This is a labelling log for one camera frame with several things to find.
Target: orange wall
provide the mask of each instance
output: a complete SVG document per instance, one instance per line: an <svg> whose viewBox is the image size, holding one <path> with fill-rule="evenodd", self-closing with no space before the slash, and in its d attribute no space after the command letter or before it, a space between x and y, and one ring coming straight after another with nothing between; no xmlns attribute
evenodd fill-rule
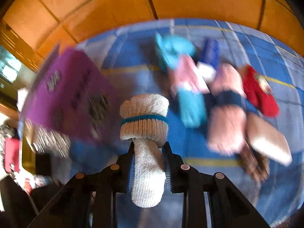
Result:
<svg viewBox="0 0 304 228"><path fill-rule="evenodd" d="M15 0L0 43L37 70L59 41L64 49L118 26L172 17L243 24L304 55L304 30L284 0Z"/></svg>

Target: blue surface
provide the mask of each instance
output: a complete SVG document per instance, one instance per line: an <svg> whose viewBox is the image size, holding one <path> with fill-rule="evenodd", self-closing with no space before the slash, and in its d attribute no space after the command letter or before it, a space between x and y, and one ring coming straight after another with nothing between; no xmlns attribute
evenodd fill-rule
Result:
<svg viewBox="0 0 304 228"><path fill-rule="evenodd" d="M162 36L169 33L184 36L198 51L205 38L217 39L221 63L230 62L239 67L249 63L260 74L273 78L269 84L281 113L276 119L267 120L285 135L293 155L292 164L283 167L271 161L270 177L260 187L237 164L231 164L235 157L223 157L208 150L206 125L197 129L185 128L178 115L178 104L170 98L167 76L155 68L158 65L154 44L156 32ZM172 19L138 23L103 33L89 39L83 49L96 65L108 71L105 76L120 93L121 102L141 93L161 93L168 97L168 141L173 153L193 162L192 166L201 172L214 174L221 171L226 174L269 224L289 216L301 204L304 59L290 47L264 33L234 23ZM208 94L204 99L209 114L214 101ZM246 110L257 113L247 101ZM121 119L117 119L108 138L109 144L96 146L72 142L71 176L79 171L98 172L127 151L129 143L119 139L120 125ZM173 195L167 189L160 204L150 209L138 208L130 196L119 195L119 227L180 227L181 203L182 196Z"/></svg>

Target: metal screw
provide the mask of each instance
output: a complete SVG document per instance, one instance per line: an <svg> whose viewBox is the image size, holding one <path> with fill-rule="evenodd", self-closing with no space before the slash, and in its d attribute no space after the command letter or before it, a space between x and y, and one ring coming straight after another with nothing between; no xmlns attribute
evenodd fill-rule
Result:
<svg viewBox="0 0 304 228"><path fill-rule="evenodd" d="M85 174L83 172L78 172L75 177L77 179L82 179L84 176L85 176Z"/></svg>
<svg viewBox="0 0 304 228"><path fill-rule="evenodd" d="M223 179L225 176L224 176L223 173L218 172L218 173L215 174L215 177L216 177L217 179Z"/></svg>
<svg viewBox="0 0 304 228"><path fill-rule="evenodd" d="M112 164L112 165L110 166L110 169L111 169L111 170L119 170L119 165L118 165L118 164Z"/></svg>
<svg viewBox="0 0 304 228"><path fill-rule="evenodd" d="M189 170L189 169L190 169L190 166L187 165L187 164L182 164L182 165L180 166L180 168L181 168L182 170Z"/></svg>

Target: dark blue band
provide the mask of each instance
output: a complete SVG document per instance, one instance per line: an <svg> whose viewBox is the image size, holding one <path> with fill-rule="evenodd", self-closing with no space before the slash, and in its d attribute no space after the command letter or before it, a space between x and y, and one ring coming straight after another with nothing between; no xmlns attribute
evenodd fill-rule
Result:
<svg viewBox="0 0 304 228"><path fill-rule="evenodd" d="M245 98L231 90L223 91L215 97L217 106L237 105L243 110L246 110Z"/></svg>
<svg viewBox="0 0 304 228"><path fill-rule="evenodd" d="M165 123L168 124L168 119L161 115L140 115L140 116L133 116L133 117L128 117L126 119L123 119L121 125L123 125L127 122L134 122L134 121L145 120L145 119L155 119L155 120L159 120L159 121L164 121Z"/></svg>

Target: red object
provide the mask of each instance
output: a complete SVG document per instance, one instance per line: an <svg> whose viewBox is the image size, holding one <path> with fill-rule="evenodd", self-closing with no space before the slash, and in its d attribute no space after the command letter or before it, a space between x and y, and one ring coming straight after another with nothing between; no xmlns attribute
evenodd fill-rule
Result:
<svg viewBox="0 0 304 228"><path fill-rule="evenodd" d="M248 65L246 68L247 71L243 77L243 87L247 100L260 110L264 116L278 116L280 109L271 93L271 88L253 67Z"/></svg>
<svg viewBox="0 0 304 228"><path fill-rule="evenodd" d="M4 147L4 168L6 172L19 172L19 143L18 139L6 138Z"/></svg>

